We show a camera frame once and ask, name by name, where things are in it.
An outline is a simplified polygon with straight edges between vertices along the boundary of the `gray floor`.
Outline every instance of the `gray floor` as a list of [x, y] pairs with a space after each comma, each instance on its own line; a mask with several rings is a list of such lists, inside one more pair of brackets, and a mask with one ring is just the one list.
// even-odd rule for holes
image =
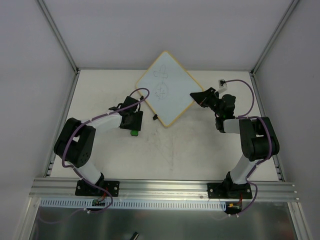
[[[70, 208], [41, 209], [41, 217], [60, 220]], [[256, 202], [239, 218], [224, 212], [110, 209], [97, 215], [79, 212], [64, 223], [37, 222], [38, 240], [294, 240], [286, 203]]]

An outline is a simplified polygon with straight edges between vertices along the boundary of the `black mounting plate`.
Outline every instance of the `black mounting plate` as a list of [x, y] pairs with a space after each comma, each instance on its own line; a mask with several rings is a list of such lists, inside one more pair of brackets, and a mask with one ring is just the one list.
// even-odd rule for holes
[[242, 199], [252, 199], [252, 191], [249, 183], [245, 185], [245, 189], [228, 194], [227, 192], [216, 191], [221, 183], [209, 182], [207, 183], [207, 192], [209, 199], [239, 199], [242, 194]]
[[[103, 180], [104, 186], [106, 186], [107, 191], [112, 195], [112, 197], [119, 196], [119, 181], [106, 181]], [[85, 183], [83, 180], [79, 180], [76, 184], [75, 195], [76, 196], [94, 196], [101, 197], [104, 194], [101, 190], [93, 188], [92, 186]]]

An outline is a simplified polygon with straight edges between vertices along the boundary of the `gray panel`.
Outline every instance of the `gray panel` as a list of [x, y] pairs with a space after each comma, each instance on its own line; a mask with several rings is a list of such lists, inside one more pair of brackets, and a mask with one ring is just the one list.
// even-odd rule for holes
[[291, 0], [46, 0], [78, 67], [251, 70]]
[[314, 239], [320, 239], [319, 10], [320, 1], [300, 1], [256, 75], [286, 180], [296, 183]]
[[[41, 208], [48, 221], [71, 214], [70, 208]], [[239, 218], [224, 212], [184, 210], [123, 210], [106, 213], [77, 213], [62, 224], [38, 223], [42, 240], [129, 240], [135, 231], [138, 240], [294, 240], [286, 203], [255, 203]]]
[[73, 71], [34, 0], [0, 3], [0, 239], [41, 176]]

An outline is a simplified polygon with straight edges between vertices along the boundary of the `drawing on whiteboard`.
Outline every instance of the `drawing on whiteboard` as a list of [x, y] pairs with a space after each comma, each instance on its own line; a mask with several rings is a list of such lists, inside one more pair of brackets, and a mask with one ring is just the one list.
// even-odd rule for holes
[[153, 71], [153, 75], [155, 77], [159, 77], [162, 78], [162, 80], [167, 79], [168, 78], [168, 74], [166, 73], [166, 65], [162, 65], [159, 69], [159, 71]]
[[153, 94], [158, 98], [158, 100], [163, 100], [169, 93], [169, 88], [165, 84], [165, 79], [169, 77], [168, 73], [166, 73], [166, 65], [161, 65], [159, 71], [153, 71], [153, 75], [161, 79], [161, 82], [153, 89]]

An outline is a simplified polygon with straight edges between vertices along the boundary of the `table surface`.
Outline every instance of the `table surface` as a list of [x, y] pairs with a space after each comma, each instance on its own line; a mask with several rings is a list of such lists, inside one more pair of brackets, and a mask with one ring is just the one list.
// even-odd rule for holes
[[[67, 118], [89, 119], [122, 103], [145, 70], [81, 70]], [[189, 71], [206, 90], [218, 88], [218, 80], [241, 79], [252, 86], [244, 71]], [[241, 82], [228, 83], [226, 94], [236, 96], [235, 115], [251, 106], [252, 95]], [[216, 130], [214, 112], [194, 103], [172, 126], [153, 120], [146, 103], [138, 136], [129, 130], [112, 129], [95, 138], [91, 160], [108, 179], [223, 180], [242, 155], [238, 134]], [[257, 101], [250, 116], [260, 116]], [[51, 177], [76, 178], [54, 161]], [[253, 181], [278, 181], [274, 161], [263, 163]]]

